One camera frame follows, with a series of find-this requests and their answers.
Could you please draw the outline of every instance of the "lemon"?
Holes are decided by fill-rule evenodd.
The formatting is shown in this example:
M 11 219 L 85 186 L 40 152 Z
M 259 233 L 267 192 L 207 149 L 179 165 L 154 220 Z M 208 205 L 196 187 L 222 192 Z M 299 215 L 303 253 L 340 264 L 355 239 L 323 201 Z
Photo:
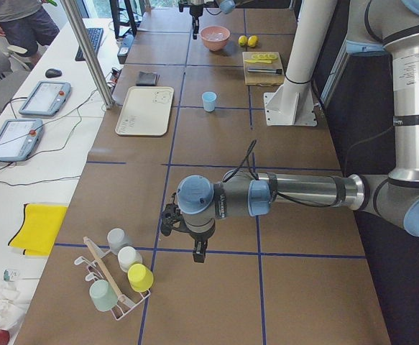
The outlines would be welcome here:
M 242 35 L 238 39 L 238 44 L 240 47 L 244 47 L 247 44 L 247 37 Z
M 258 53 L 252 54 L 251 59 L 253 60 L 276 60 L 278 56 L 272 53 Z
M 251 48 L 254 48 L 258 42 L 259 42 L 259 38 L 253 35 L 249 37 L 249 39 L 247 40 L 247 45 L 250 46 Z

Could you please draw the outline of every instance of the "person's leg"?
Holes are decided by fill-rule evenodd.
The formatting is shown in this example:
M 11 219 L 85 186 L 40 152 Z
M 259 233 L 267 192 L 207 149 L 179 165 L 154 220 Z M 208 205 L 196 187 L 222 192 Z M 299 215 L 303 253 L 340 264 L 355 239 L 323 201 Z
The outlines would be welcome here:
M 37 42 L 41 45 L 50 45 L 59 33 L 59 28 L 43 7 L 26 17 L 25 21 L 32 28 Z
M 24 54 L 18 54 L 24 58 L 29 58 L 32 64 L 36 64 L 41 58 L 38 53 L 37 39 L 34 31 L 24 19 L 11 20 L 10 22 L 0 22 L 4 30 L 6 40 L 10 45 L 16 45 L 27 50 Z

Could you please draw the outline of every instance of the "gray shirt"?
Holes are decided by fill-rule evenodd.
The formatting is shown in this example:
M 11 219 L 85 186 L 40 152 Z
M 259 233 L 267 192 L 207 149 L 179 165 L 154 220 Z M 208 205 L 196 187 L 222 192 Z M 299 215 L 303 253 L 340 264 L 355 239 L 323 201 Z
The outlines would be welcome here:
M 41 6 L 40 0 L 0 0 L 0 22 L 27 17 Z

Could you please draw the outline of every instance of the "tablet screen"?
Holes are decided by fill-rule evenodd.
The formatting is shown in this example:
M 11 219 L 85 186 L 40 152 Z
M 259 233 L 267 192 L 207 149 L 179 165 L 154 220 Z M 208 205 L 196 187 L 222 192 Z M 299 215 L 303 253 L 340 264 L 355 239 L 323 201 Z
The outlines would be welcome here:
M 41 83 L 33 94 L 32 98 L 27 102 L 25 111 L 49 111 L 55 99 L 59 96 L 59 91 L 64 84 L 58 83 Z
M 16 157 L 21 152 L 34 121 L 10 121 L 0 136 L 0 158 Z

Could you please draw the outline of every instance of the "yellow cloth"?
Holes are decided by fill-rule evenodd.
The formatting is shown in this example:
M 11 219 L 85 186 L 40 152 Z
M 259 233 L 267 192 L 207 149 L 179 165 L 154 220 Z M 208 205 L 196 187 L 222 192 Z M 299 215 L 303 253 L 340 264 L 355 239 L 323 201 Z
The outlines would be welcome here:
M 8 245 L 22 248 L 25 255 L 49 255 L 66 211 L 67 206 L 25 204 L 21 229 Z

